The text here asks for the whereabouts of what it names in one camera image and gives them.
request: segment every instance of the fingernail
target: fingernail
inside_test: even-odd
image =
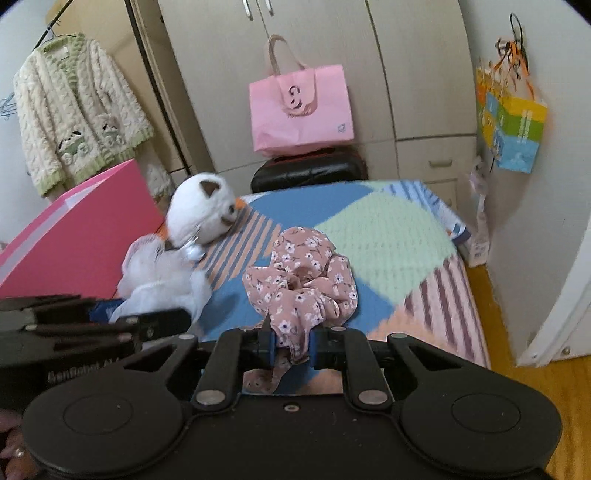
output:
[[[17,449],[16,445],[7,445],[4,449],[0,452],[0,458],[4,460],[8,460],[12,458],[14,451]]]
[[[6,480],[25,480],[25,474],[20,470],[13,470],[6,476]]]

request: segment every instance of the cardigan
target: cardigan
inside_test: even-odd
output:
[[[36,48],[14,77],[14,93],[28,171],[42,196],[133,158],[154,134],[113,59],[84,34]],[[153,196],[170,187],[158,168]]]

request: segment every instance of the wardrobe door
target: wardrobe door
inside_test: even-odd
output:
[[[216,170],[261,162],[252,148],[248,93],[265,77],[267,34],[256,0],[158,3]]]
[[[158,0],[132,0],[131,5],[164,108],[183,155],[198,172],[213,171],[212,159],[201,134],[201,127],[174,58],[168,32],[161,20],[162,12]]]
[[[285,37],[313,67],[342,64],[349,88],[355,142],[394,138],[384,70],[367,7],[362,0],[258,0],[268,32]],[[282,71],[294,70],[276,43]]]
[[[457,0],[367,0],[398,140],[476,133],[472,62]]]

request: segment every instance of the bed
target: bed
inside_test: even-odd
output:
[[[267,266],[273,242],[292,226],[324,232],[350,260],[359,304],[347,326],[385,340],[407,332],[489,367],[482,326],[464,263],[456,250],[465,225],[419,181],[363,181],[300,187],[244,197],[229,233],[209,245],[199,268],[212,299],[199,319],[200,336],[215,340],[262,319],[242,285],[247,266]],[[340,375],[293,366],[276,393],[340,391]]]

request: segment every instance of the pink shopping bag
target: pink shopping bag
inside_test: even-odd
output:
[[[0,252],[0,299],[111,298],[129,246],[164,218],[135,160],[60,196]]]
[[[355,135],[343,66],[309,68],[294,56],[300,69],[281,75],[276,40],[285,42],[280,35],[269,38],[269,77],[250,84],[255,151],[267,157],[302,155],[350,143]]]

